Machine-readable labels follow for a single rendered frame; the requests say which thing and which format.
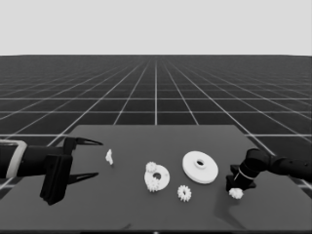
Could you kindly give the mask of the large thick white disc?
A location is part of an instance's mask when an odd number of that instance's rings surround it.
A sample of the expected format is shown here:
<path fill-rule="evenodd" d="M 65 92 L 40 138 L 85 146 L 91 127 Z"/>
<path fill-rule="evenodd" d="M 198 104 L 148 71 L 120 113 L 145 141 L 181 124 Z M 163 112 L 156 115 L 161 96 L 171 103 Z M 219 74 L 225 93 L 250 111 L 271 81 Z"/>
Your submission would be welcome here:
<path fill-rule="evenodd" d="M 190 179 L 201 184 L 214 182 L 218 175 L 215 160 L 208 154 L 196 150 L 183 156 L 182 168 Z"/>

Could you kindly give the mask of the white round carrier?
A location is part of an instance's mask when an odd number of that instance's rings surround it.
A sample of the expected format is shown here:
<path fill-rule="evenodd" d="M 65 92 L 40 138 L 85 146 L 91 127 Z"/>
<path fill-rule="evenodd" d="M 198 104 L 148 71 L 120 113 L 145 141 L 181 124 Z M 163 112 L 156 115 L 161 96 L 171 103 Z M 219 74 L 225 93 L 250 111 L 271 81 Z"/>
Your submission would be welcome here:
<path fill-rule="evenodd" d="M 169 171 L 161 165 L 157 165 L 157 169 L 154 173 L 149 173 L 148 171 L 145 172 L 144 174 L 145 184 L 149 179 L 153 177 L 156 177 L 160 181 L 158 191 L 165 189 L 170 182 Z"/>

